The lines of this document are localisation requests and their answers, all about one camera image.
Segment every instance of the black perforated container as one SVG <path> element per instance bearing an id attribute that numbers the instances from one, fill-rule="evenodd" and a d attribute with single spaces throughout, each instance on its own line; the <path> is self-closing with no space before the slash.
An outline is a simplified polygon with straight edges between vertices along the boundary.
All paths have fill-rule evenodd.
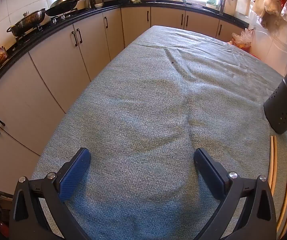
<path id="1" fill-rule="evenodd" d="M 287 74 L 264 103 L 264 110 L 270 126 L 278 134 L 287 131 Z"/>

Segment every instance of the silver bolt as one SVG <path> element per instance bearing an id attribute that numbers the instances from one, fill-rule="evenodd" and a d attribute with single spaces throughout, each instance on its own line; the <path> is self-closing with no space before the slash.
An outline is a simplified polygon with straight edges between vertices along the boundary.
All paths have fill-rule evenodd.
<path id="1" fill-rule="evenodd" d="M 25 180 L 26 180 L 25 176 L 22 176 L 22 177 L 19 178 L 19 182 L 21 182 L 21 183 L 24 182 Z"/>
<path id="2" fill-rule="evenodd" d="M 232 171 L 231 173 L 229 173 L 229 177 L 231 177 L 232 179 L 235 179 L 238 177 L 238 174 Z"/>
<path id="3" fill-rule="evenodd" d="M 47 178 L 48 178 L 48 179 L 53 179 L 54 177 L 56 177 L 56 173 L 54 173 L 54 172 L 50 172 L 50 173 L 48 173 L 48 175 L 47 175 Z"/>
<path id="4" fill-rule="evenodd" d="M 267 180 L 266 176 L 264 175 L 260 175 L 259 178 L 262 182 L 265 182 Z"/>

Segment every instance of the black wok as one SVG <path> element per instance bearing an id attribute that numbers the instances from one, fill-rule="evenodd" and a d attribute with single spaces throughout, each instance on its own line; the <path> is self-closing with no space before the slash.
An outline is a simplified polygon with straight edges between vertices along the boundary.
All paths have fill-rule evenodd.
<path id="1" fill-rule="evenodd" d="M 49 8 L 47 11 L 45 11 L 45 14 L 47 14 L 48 16 L 57 16 L 59 14 L 69 12 L 76 7 L 78 1 L 80 0 L 63 1 L 60 4 L 57 4 L 52 8 Z"/>

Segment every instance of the cabinet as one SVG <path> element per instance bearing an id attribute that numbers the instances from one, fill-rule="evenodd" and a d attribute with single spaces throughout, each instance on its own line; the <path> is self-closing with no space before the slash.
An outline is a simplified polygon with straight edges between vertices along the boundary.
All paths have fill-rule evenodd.
<path id="1" fill-rule="evenodd" d="M 13 194 L 21 176 L 31 177 L 39 155 L 0 129 L 0 191 Z"/>
<path id="2" fill-rule="evenodd" d="M 110 54 L 113 60 L 125 48 L 122 31 L 121 9 L 103 12 L 103 21 Z"/>
<path id="3" fill-rule="evenodd" d="M 28 54 L 0 79 L 0 127 L 41 155 L 64 116 Z"/>
<path id="4" fill-rule="evenodd" d="M 126 7 L 121 9 L 122 26 L 127 47 L 151 27 L 150 7 Z"/>
<path id="5" fill-rule="evenodd" d="M 183 29 L 186 11 L 172 8 L 151 7 L 151 26 L 160 25 Z"/>
<path id="6" fill-rule="evenodd" d="M 219 19 L 208 15 L 186 11 L 185 30 L 215 38 Z"/>
<path id="7" fill-rule="evenodd" d="M 80 52 L 90 80 L 93 80 L 110 62 L 105 24 L 102 13 L 73 24 L 77 32 Z"/>
<path id="8" fill-rule="evenodd" d="M 220 20 L 216 38 L 224 42 L 229 42 L 233 38 L 232 33 L 240 35 L 243 30 L 243 28 L 239 28 L 231 23 Z"/>
<path id="9" fill-rule="evenodd" d="M 41 78 L 64 112 L 90 82 L 75 35 L 70 25 L 29 51 Z"/>

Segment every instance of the black countertop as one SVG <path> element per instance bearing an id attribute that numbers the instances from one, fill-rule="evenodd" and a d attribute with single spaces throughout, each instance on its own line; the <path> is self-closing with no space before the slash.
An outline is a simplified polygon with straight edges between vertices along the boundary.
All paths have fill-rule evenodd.
<path id="1" fill-rule="evenodd" d="M 43 25 L 43 30 L 41 32 L 31 32 L 31 38 L 25 42 L 22 45 L 19 46 L 13 46 L 8 50 L 9 57 L 8 59 L 2 64 L 0 67 L 0 78 L 8 71 L 8 69 L 17 61 L 19 60 L 24 54 L 26 54 L 29 50 L 31 50 L 33 47 L 35 47 L 37 44 L 51 36 L 52 34 L 58 32 L 59 30 L 77 22 L 84 18 L 87 18 L 89 16 L 109 11 L 112 9 L 120 8 L 120 7 L 135 7 L 135 6 L 145 6 L 145 7 L 167 7 L 167 8 L 174 8 L 174 9 L 181 9 L 186 11 L 192 11 L 192 12 L 198 12 L 201 14 L 205 14 L 211 17 L 215 17 L 220 20 L 224 20 L 226 22 L 229 22 L 231 24 L 234 24 L 240 28 L 248 28 L 249 24 L 237 19 L 229 14 L 219 15 L 218 11 L 213 9 L 205 9 L 205 8 L 197 8 L 191 5 L 184 5 L 184 4 L 178 4 L 173 2 L 149 2 L 149 3 L 127 3 L 122 5 L 114 5 L 109 7 L 102 7 L 99 9 L 83 9 L 80 10 L 80 13 L 77 13 L 75 15 L 72 15 L 70 18 L 58 22 L 55 25 L 51 24 L 45 24 Z"/>

